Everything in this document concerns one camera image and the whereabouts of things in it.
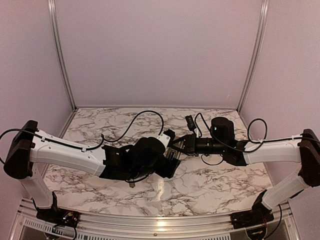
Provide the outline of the grey battery cover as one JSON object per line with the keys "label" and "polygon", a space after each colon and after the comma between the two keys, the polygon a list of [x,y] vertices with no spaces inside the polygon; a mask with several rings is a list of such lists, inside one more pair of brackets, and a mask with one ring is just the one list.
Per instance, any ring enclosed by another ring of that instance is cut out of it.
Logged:
{"label": "grey battery cover", "polygon": [[136,184],[135,184],[134,182],[130,182],[130,183],[129,183],[129,187],[130,187],[130,188],[134,188],[135,186],[136,186]]}

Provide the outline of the white remote control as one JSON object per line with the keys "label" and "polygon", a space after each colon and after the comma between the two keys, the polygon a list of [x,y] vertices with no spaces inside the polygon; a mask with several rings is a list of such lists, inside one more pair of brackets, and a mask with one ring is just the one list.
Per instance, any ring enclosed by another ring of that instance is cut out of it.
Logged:
{"label": "white remote control", "polygon": [[181,152],[178,152],[172,149],[172,142],[171,142],[169,147],[166,149],[164,156],[169,160],[173,160],[173,159],[181,160],[181,154],[182,154]]}

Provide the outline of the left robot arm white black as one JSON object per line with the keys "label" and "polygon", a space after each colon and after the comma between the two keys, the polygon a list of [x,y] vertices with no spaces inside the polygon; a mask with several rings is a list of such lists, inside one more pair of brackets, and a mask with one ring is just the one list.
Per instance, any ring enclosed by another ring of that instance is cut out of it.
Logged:
{"label": "left robot arm white black", "polygon": [[171,179],[180,160],[165,152],[171,136],[161,133],[156,137],[142,137],[135,144],[120,148],[100,142],[89,146],[63,140],[38,129],[38,123],[29,120],[15,132],[7,157],[2,161],[4,172],[19,180],[30,194],[36,209],[53,223],[63,219],[57,197],[50,191],[38,172],[37,163],[67,167],[102,179],[136,183],[151,174]]}

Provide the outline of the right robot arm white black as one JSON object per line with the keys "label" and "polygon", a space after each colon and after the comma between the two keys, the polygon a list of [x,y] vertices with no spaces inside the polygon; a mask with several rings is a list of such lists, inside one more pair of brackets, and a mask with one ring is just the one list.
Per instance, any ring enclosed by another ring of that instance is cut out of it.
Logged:
{"label": "right robot arm white black", "polygon": [[247,214],[252,224],[260,223],[281,202],[320,185],[320,141],[311,129],[300,135],[260,141],[236,140],[234,124],[225,117],[213,118],[208,129],[210,137],[187,134],[173,140],[169,147],[187,156],[221,155],[223,161],[238,167],[269,162],[301,164],[280,183],[258,195]]}

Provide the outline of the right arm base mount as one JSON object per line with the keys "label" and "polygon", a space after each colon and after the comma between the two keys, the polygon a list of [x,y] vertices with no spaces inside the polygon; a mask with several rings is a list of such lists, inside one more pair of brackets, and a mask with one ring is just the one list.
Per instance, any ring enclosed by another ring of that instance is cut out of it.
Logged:
{"label": "right arm base mount", "polygon": [[234,229],[241,229],[266,224],[275,218],[269,210],[264,212],[261,209],[251,209],[232,213],[230,219]]}

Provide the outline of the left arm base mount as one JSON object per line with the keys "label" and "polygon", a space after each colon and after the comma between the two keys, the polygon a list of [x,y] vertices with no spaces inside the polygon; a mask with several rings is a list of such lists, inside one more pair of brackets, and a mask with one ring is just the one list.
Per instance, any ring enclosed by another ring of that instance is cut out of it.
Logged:
{"label": "left arm base mount", "polygon": [[57,211],[52,209],[40,209],[37,211],[36,217],[58,226],[76,228],[79,222],[80,213],[78,211],[62,208],[59,208]]}

